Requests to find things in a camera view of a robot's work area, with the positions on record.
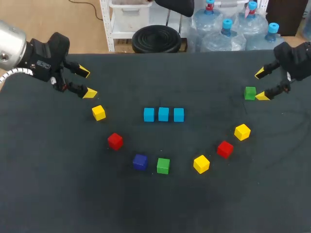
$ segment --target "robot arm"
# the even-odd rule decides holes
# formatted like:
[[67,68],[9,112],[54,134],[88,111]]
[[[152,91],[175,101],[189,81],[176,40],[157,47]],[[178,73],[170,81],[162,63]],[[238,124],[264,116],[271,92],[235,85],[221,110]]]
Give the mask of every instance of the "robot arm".
[[274,48],[274,55],[276,60],[264,65],[255,77],[262,79],[280,67],[284,72],[284,78],[278,86],[258,94],[256,98],[259,100],[272,100],[283,92],[289,93],[291,83],[304,80],[311,75],[311,42],[302,43],[296,48],[283,42]]
[[27,42],[22,30],[0,20],[0,68],[9,70],[0,77],[0,83],[22,72],[45,82],[51,81],[57,91],[69,90],[81,98],[95,97],[96,91],[64,79],[64,68],[84,78],[90,74],[77,62],[66,59],[69,47],[69,39],[60,33],[54,33],[47,43],[36,39]]

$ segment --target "green cube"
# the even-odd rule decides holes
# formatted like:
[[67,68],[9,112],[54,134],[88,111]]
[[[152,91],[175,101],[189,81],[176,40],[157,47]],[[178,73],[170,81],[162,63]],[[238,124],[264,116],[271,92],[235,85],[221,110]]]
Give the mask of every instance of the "green cube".
[[244,91],[244,98],[246,100],[255,100],[256,88],[253,86],[247,86]]
[[170,160],[169,159],[161,159],[157,160],[156,171],[160,174],[169,174],[170,169]]

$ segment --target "red cube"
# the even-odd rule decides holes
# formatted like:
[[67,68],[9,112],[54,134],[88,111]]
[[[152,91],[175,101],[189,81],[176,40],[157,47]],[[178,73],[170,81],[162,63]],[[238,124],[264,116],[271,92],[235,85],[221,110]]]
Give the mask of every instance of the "red cube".
[[110,137],[108,137],[108,144],[114,150],[118,150],[123,146],[123,138],[117,133],[113,133]]
[[226,141],[223,141],[218,147],[217,154],[227,159],[231,155],[232,151],[233,145]]

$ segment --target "black chair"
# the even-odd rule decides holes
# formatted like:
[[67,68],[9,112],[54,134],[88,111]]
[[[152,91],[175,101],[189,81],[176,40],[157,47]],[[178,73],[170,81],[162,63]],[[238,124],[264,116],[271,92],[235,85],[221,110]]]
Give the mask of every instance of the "black chair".
[[[132,48],[135,53],[178,52],[181,47],[182,15],[191,17],[194,11],[194,0],[155,0],[169,9],[166,26],[151,25],[138,30],[132,38]],[[179,32],[168,27],[170,13],[180,13]]]

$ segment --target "white cable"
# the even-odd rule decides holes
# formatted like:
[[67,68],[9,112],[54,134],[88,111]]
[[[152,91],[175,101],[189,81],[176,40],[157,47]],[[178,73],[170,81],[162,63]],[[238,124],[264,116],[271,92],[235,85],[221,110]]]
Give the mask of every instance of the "white cable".
[[16,74],[16,73],[25,73],[25,74],[28,74],[28,75],[31,75],[31,76],[34,75],[31,69],[14,68],[12,70],[9,70],[8,72],[6,72],[5,74],[3,74],[0,77],[0,84],[3,83],[8,77],[10,77],[11,75]]

